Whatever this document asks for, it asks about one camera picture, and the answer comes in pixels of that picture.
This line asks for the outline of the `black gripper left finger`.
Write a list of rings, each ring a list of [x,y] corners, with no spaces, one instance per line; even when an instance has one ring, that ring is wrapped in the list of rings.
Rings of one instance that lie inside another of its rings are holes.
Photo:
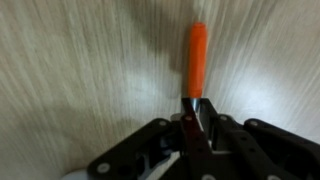
[[[182,98],[183,116],[181,127],[184,135],[185,149],[191,157],[205,157],[209,154],[209,146],[205,133],[197,119],[189,98]]]

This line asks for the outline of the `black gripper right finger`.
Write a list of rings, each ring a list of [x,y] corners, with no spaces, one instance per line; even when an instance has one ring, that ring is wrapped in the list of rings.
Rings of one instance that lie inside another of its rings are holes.
[[[213,150],[233,150],[228,133],[234,124],[223,114],[218,114],[207,98],[200,100],[200,122]]]

